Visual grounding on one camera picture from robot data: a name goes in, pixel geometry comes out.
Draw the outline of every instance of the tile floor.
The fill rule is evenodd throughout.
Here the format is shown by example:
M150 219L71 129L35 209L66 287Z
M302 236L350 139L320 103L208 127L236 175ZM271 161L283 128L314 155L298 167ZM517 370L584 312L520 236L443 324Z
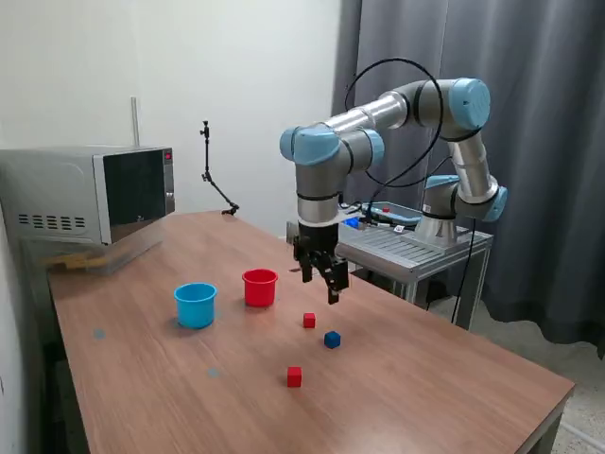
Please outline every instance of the tile floor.
M454 302L454 298L433 302L430 310L449 318ZM576 390L562 420L605 443L605 361L598 358L593 345L550 343L535 323L496 322L483 304L477 308L471 331L573 380ZM560 428L553 453L598 454L598 451Z

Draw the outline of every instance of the gray curtain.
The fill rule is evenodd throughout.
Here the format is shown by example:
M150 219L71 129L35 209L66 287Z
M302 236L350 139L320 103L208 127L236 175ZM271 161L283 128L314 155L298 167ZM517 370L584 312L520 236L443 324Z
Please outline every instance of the gray curtain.
M483 299L502 322L531 320L554 342L605 348L605 2L602 0L363 0L343 2L335 86L387 57L411 58L441 79L483 79L492 114L483 132L492 174L509 202L495 224ZM355 103L425 79L388 63L358 84ZM426 147L432 131L393 131L387 159L395 175ZM440 144L401 183L446 156ZM439 173L454 173L449 163ZM365 200L364 175L348 185ZM390 189L379 200L418 206L422 188Z

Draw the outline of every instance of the microwave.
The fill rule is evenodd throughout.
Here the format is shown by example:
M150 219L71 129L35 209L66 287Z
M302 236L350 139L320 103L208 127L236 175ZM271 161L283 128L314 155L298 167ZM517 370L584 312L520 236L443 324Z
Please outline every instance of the microwave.
M175 209L172 148L0 150L5 222L21 239L111 245Z

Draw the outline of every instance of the microwave vent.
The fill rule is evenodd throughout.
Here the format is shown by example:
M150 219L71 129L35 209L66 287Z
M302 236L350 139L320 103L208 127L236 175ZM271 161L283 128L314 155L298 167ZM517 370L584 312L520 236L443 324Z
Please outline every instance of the microwave vent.
M86 230L86 219L78 216L29 215L21 213L17 216L17 221L19 224L31 229L50 232L64 231L77 234Z

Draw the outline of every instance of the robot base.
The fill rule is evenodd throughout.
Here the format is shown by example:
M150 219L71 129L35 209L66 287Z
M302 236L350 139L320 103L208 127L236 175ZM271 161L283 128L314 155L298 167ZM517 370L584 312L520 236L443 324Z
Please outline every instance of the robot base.
M455 219L437 219L427 216L422 216L414 232L404 233L403 237L407 243L422 246L443 255L465 249L471 240L469 229L458 227Z

